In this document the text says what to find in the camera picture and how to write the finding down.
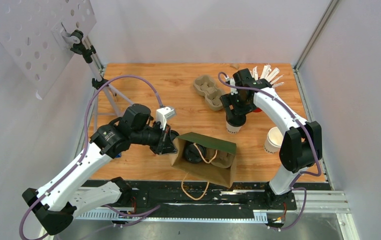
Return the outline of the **black coffee cup lid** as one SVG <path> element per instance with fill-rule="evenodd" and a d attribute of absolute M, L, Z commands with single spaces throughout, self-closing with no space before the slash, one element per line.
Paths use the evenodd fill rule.
<path fill-rule="evenodd" d="M 242 127 L 247 121 L 246 115 L 235 115 L 232 117 L 226 116 L 226 123 L 232 127 Z"/>

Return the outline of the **white paper coffee cup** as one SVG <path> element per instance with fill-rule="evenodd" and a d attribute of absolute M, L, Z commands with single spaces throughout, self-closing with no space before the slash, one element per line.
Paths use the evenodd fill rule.
<path fill-rule="evenodd" d="M 242 128 L 242 125 L 233 125 L 226 122 L 226 130 L 230 134 L 237 134 Z"/>

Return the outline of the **cardboard cup carrier stack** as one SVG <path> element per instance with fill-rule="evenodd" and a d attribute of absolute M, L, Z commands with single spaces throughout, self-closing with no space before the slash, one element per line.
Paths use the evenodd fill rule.
<path fill-rule="evenodd" d="M 195 91 L 204 97 L 205 103 L 212 111 L 221 111 L 224 107 L 221 96 L 225 91 L 218 87 L 215 80 L 210 75 L 201 75 L 193 81 Z"/>

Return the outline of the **single cardboard cup carrier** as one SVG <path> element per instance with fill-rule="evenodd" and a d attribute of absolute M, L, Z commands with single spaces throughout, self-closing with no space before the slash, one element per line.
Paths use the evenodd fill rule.
<path fill-rule="evenodd" d="M 214 160 L 212 160 L 210 163 L 218 168 L 228 169 L 232 166 L 234 159 L 234 154 L 217 150 Z"/>

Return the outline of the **green paper bag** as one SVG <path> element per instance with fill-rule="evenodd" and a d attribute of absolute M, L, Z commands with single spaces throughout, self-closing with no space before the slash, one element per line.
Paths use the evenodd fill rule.
<path fill-rule="evenodd" d="M 200 180 L 207 182 L 204 194 L 207 192 L 210 184 L 220 185 L 231 188 L 236 176 L 237 169 L 237 144 L 211 136 L 188 132 L 176 137 L 173 141 L 177 153 L 170 156 L 170 165 L 178 170 L 185 172 Z M 206 148 L 206 157 L 202 157 L 199 163 L 191 163 L 184 159 L 184 148 L 188 144 L 200 144 Z M 234 161 L 229 168 L 220 168 L 211 164 L 211 161 L 217 155 L 217 150 L 228 152 L 235 155 Z"/>

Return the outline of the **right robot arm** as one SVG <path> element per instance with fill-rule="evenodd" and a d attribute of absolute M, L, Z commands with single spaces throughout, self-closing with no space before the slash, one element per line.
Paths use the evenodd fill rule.
<path fill-rule="evenodd" d="M 249 69 L 241 69 L 232 77 L 218 74 L 219 81 L 230 88 L 220 97 L 226 113 L 226 128 L 236 133 L 246 123 L 246 116 L 259 109 L 275 124 L 283 136 L 279 149 L 281 166 L 268 183 L 264 194 L 267 207 L 276 209 L 284 202 L 284 194 L 291 191 L 300 175 L 317 165 L 315 176 L 321 175 L 322 128 L 292 110 L 277 94 L 277 86 L 267 77 L 257 77 Z"/>

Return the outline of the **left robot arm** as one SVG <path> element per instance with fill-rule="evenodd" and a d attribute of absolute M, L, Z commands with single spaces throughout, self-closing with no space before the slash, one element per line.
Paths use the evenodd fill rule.
<path fill-rule="evenodd" d="M 100 126 L 80 154 L 56 177 L 38 189 L 23 192 L 28 211 L 34 213 L 48 235 L 54 236 L 76 217 L 95 208 L 109 204 L 127 206 L 132 200 L 132 188 L 121 177 L 83 193 L 77 190 L 131 145 L 148 146 L 156 155 L 176 153 L 173 140 L 179 134 L 167 123 L 175 115 L 170 106 L 157 109 L 152 116 L 147 106 L 130 105 L 122 116 Z"/>

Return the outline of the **red cylindrical straw holder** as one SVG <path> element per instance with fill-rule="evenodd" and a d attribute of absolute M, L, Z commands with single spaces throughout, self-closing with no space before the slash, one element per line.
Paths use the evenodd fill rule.
<path fill-rule="evenodd" d="M 253 113 L 260 113 L 260 112 L 262 112 L 262 110 L 260 109 L 260 108 L 255 108 L 253 111 L 252 111 Z"/>

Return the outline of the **wrapped white straws bundle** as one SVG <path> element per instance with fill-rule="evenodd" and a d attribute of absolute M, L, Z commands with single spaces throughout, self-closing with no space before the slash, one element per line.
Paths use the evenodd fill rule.
<path fill-rule="evenodd" d="M 250 70 L 250 74 L 255 80 L 265 79 L 269 84 L 272 85 L 272 88 L 277 88 L 285 84 L 284 82 L 279 82 L 279 80 L 284 76 L 279 75 L 279 73 L 279 68 L 275 67 L 274 69 L 272 69 L 270 64 L 265 64 L 262 67 L 261 74 L 258 73 L 257 66 Z"/>

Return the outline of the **white paper cup stack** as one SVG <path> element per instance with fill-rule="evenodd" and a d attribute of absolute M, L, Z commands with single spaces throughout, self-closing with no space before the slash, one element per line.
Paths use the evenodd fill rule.
<path fill-rule="evenodd" d="M 264 142 L 264 150 L 269 154 L 278 152 L 282 146 L 284 136 L 277 126 L 271 128 Z"/>

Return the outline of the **white tripod stand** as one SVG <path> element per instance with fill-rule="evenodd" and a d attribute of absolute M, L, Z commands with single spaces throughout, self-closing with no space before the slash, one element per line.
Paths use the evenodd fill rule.
<path fill-rule="evenodd" d="M 92 87 L 95 90 L 103 91 L 114 110 L 114 114 L 117 117 L 121 117 L 124 114 L 124 111 L 121 111 L 121 109 L 117 106 L 117 97 L 123 98 L 129 105 L 133 105 L 134 102 L 116 89 L 112 84 L 102 88 L 102 85 L 108 80 L 102 76 L 102 69 L 96 63 L 96 57 L 94 57 L 94 55 L 96 55 L 97 52 L 94 46 L 85 43 L 84 33 L 78 29 L 74 30 L 70 34 L 64 35 L 63 38 L 68 43 L 67 48 L 74 54 L 80 55 L 90 67 L 90 70 L 94 75 L 94 78 L 91 81 Z"/>

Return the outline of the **white perforated board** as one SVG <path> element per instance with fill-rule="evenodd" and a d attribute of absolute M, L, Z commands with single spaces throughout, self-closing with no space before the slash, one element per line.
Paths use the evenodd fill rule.
<path fill-rule="evenodd" d="M 0 0 L 0 43 L 43 99 L 96 24 L 89 0 Z"/>

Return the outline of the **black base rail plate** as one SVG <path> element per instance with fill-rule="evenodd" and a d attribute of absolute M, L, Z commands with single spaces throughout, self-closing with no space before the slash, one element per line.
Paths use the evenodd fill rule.
<path fill-rule="evenodd" d="M 283 214 L 297 209 L 292 193 L 275 200 L 265 182 L 234 182 L 231 187 L 201 181 L 129 181 L 125 200 L 111 207 L 151 217 L 178 219 L 249 219 L 254 210 Z"/>

